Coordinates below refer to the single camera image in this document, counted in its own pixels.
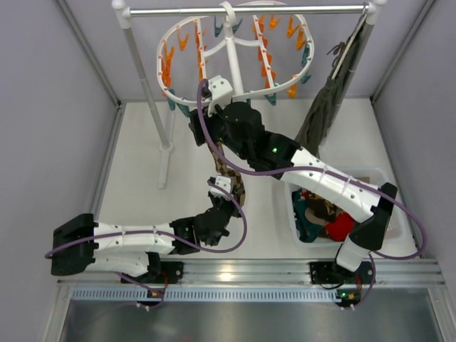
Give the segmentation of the brown argyle sock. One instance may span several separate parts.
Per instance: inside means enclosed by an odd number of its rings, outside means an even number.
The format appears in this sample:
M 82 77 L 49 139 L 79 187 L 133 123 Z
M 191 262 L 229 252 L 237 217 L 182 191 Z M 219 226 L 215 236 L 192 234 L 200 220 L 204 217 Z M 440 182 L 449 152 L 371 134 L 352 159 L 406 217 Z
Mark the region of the brown argyle sock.
M 338 208 L 335 204 L 313 192 L 306 193 L 306 201 L 315 217 L 330 223 L 336 221 Z
M 231 180 L 231 194 L 239 203 L 240 207 L 243 207 L 246 200 L 246 190 L 241 173 L 229 167 L 228 164 L 209 146 L 209 144 L 207 144 L 207 147 L 214 160 L 214 166 L 217 174 Z

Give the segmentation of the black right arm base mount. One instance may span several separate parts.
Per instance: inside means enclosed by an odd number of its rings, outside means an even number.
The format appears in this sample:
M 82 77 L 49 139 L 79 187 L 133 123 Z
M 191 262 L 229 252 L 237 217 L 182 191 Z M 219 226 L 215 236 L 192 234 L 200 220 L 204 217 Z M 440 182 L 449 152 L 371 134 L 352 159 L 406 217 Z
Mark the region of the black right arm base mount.
M 313 261 L 309 264 L 314 285 L 369 285 L 373 280 L 373 266 L 362 261 L 356 271 L 349 271 L 334 261 Z

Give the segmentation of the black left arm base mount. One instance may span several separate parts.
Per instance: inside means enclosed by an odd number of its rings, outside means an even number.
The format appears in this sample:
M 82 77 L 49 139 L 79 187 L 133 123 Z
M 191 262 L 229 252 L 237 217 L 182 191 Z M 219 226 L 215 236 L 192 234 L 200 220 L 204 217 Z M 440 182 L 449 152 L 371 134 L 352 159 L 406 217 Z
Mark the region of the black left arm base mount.
M 180 261 L 160 261 L 147 268 L 147 272 L 140 276 L 129 277 L 141 284 L 177 284 L 183 277 L 184 263 Z

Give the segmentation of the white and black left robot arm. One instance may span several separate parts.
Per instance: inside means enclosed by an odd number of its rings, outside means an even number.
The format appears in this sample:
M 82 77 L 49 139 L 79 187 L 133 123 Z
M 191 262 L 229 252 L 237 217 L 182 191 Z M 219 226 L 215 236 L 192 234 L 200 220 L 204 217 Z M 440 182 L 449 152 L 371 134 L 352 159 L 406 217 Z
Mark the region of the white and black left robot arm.
M 53 232 L 52 249 L 45 255 L 51 260 L 51 274 L 99 271 L 156 277 L 162 256 L 217 252 L 220 240 L 229 236 L 230 219 L 242 217 L 242 206 L 231 195 L 208 195 L 212 206 L 205 212 L 165 224 L 106 224 L 91 213 L 74 217 Z

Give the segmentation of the beige ribbed sock striped cuff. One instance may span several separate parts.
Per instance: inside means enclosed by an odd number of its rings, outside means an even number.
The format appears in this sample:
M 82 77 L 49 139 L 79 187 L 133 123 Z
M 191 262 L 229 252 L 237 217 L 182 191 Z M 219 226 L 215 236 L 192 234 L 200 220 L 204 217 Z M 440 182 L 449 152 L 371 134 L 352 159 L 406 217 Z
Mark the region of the beige ribbed sock striped cuff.
M 322 219 L 322 218 L 319 218 L 317 217 L 315 214 L 314 214 L 314 211 L 311 210 L 311 209 L 307 209 L 305 211 L 305 214 L 304 214 L 305 218 L 312 224 L 316 224 L 318 226 L 322 226 L 322 227 L 325 227 L 327 224 L 328 224 L 328 221 Z

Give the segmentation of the white round clip hanger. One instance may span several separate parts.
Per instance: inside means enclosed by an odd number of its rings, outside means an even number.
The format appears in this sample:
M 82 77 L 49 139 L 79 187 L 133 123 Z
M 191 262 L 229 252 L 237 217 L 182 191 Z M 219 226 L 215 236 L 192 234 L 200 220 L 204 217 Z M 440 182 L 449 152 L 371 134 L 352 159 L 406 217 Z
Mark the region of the white round clip hanger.
M 209 79 L 211 78 L 209 78 L 207 74 L 208 58 L 224 49 L 227 51 L 228 63 L 232 74 L 232 82 L 230 82 L 234 89 L 232 100 L 250 101 L 253 98 L 263 96 L 271 105 L 276 105 L 276 94 L 282 91 L 286 91 L 288 97 L 294 99 L 296 97 L 297 84 L 305 83 L 310 77 L 308 69 L 314 58 L 315 50 L 314 40 L 304 16 L 301 14 L 290 15 L 286 32 L 287 38 L 296 37 L 296 50 L 302 52 L 301 70 L 297 74 L 293 74 L 289 80 L 283 83 L 277 83 L 276 73 L 271 64 L 273 57 L 268 52 L 268 41 L 264 35 L 264 17 L 253 15 L 252 24 L 254 39 L 245 40 L 236 36 L 238 27 L 242 22 L 236 20 L 234 7 L 227 1 L 221 3 L 221 6 L 223 9 L 227 10 L 227 14 L 223 19 L 223 24 L 214 27 L 214 33 L 216 36 L 223 34 L 224 37 L 213 48 L 207 49 L 204 45 L 204 30 L 202 29 L 201 23 L 201 20 L 204 18 L 203 16 L 191 16 L 188 19 L 184 19 L 175 24 L 162 37 L 162 40 L 157 47 L 157 81 L 162 89 L 162 94 L 167 98 L 170 110 L 174 111 L 175 108 L 179 108 L 185 116 L 189 116 L 190 108 L 197 104 L 195 100 L 178 97 L 175 95 L 174 89 L 172 89 L 171 70 L 175 48 L 172 46 L 169 47 L 168 41 L 172 35 L 176 35 L 179 49 L 184 51 L 189 36 L 185 36 L 184 39 L 181 39 L 180 31 L 183 26 L 188 24 L 194 26 L 197 66 L 200 81 L 206 79 L 209 82 Z M 261 76 L 265 79 L 265 86 L 263 88 L 245 91 L 237 55 L 237 46 L 256 48 L 258 50 L 258 59 L 261 62 Z

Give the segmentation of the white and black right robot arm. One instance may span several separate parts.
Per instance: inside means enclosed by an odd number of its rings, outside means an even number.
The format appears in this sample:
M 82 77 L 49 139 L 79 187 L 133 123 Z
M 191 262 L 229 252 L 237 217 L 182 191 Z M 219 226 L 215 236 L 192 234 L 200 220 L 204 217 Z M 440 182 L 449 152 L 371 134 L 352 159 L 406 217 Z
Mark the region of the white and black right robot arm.
M 369 252 L 382 248 L 398 192 L 395 185 L 370 185 L 327 165 L 296 141 L 266 130 L 261 113 L 245 102 L 232 102 L 211 115 L 192 110 L 189 127 L 198 145 L 222 144 L 247 161 L 246 174 L 299 186 L 347 212 L 355 224 L 336 254 L 336 271 L 353 274 Z

